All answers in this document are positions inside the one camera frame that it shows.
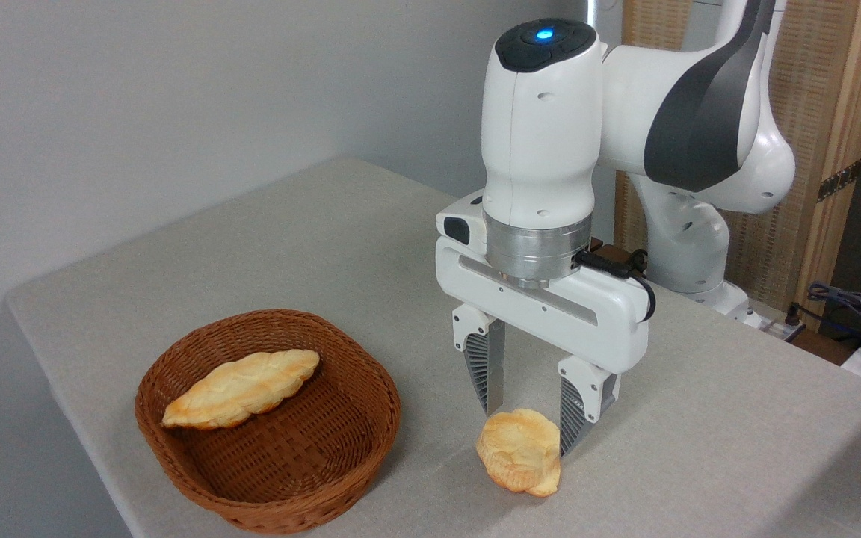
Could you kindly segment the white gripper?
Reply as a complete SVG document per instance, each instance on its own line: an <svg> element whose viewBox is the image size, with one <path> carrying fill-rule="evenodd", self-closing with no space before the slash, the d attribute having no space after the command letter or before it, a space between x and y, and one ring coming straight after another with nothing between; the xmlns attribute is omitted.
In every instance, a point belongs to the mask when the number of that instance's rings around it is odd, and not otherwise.
<svg viewBox="0 0 861 538"><path fill-rule="evenodd" d="M503 403L504 321L574 355L559 363L564 457L617 401L619 374L646 353L648 293L635 280L588 267L544 288L514 285L484 258L483 210L474 198L470 194L435 217L441 235L435 246L437 280L445 293L465 303L452 311L454 346L463 353L488 416Z"/></svg>

